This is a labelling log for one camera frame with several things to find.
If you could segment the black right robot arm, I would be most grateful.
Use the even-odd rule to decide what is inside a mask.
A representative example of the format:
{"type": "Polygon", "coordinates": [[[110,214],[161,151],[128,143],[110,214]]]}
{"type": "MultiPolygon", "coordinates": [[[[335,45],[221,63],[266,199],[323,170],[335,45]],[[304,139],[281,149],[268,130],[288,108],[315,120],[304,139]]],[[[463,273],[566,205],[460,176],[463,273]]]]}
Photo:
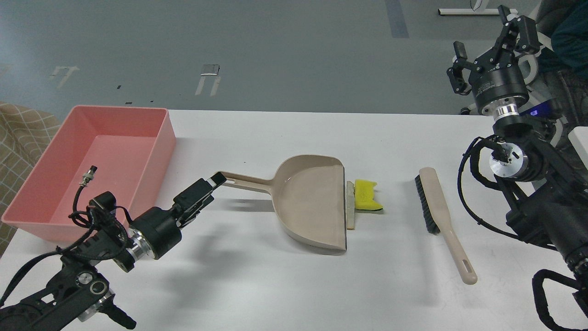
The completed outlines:
{"type": "Polygon", "coordinates": [[[509,207],[506,224],[512,233],[499,230],[469,211],[477,224],[531,245],[558,251],[573,277],[542,269],[532,279],[536,312],[551,331],[564,327],[552,318],[543,283],[546,279],[572,288],[582,312],[587,312],[587,182],[532,125],[531,116],[519,113],[529,93],[518,65],[523,55],[540,50],[535,21],[513,17],[499,6],[502,29],[494,45],[473,62],[465,46],[454,42],[456,58],[447,76],[454,93],[472,94],[481,115],[493,117],[493,135],[477,137],[458,168],[458,196],[466,163],[483,186],[500,191],[509,207]]]}

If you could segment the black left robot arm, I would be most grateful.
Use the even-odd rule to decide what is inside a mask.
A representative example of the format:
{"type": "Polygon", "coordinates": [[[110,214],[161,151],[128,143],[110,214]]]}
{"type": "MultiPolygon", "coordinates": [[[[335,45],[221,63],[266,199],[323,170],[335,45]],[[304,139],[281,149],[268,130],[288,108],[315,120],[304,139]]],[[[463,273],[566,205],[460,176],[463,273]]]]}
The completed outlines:
{"type": "Polygon", "coordinates": [[[96,313],[107,315],[126,329],[134,329],[136,322],[115,305],[115,293],[97,270],[97,264],[112,260],[124,272],[130,272],[143,256],[161,258],[181,241],[181,230],[214,200],[212,193],[227,180],[222,172],[197,180],[174,198],[168,210],[152,207],[135,219],[125,210],[129,225],[125,228],[116,218],[119,205],[109,191],[91,199],[86,210],[78,208],[80,195],[96,170],[92,166],[82,176],[69,214],[85,233],[66,248],[57,247],[32,258],[17,271],[1,298],[3,331],[60,331],[74,319],[85,321],[96,313]],[[62,266],[46,287],[6,306],[8,296],[24,276],[44,258],[52,256],[59,256],[62,266]]]}

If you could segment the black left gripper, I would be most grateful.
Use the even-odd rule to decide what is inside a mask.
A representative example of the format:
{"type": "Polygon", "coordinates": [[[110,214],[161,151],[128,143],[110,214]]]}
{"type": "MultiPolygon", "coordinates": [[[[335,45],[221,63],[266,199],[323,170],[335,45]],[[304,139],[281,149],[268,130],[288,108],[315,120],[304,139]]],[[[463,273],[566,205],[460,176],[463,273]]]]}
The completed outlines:
{"type": "Polygon", "coordinates": [[[169,209],[153,206],[135,218],[131,228],[141,233],[149,246],[148,255],[159,260],[177,245],[182,239],[178,219],[181,227],[187,226],[214,200],[212,193],[225,182],[226,176],[222,172],[216,172],[208,179],[200,178],[181,191],[169,209]]]}

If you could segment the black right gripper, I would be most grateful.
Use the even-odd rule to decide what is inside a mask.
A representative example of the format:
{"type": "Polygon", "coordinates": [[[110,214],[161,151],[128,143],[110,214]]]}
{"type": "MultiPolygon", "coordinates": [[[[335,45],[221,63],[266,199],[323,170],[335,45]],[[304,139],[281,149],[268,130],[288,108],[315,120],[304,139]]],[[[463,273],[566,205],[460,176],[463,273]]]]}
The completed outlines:
{"type": "Polygon", "coordinates": [[[453,93],[467,96],[471,92],[477,112],[489,115],[494,102],[515,103],[517,107],[529,101],[529,93],[518,65],[515,52],[535,55],[542,44],[538,40],[536,22],[527,16],[508,19],[511,10],[498,6],[498,15],[503,27],[492,53],[478,56],[474,62],[468,61],[464,43],[453,43],[455,60],[447,69],[447,76],[453,93]],[[469,81],[464,79],[464,70],[470,71],[469,81]]]}

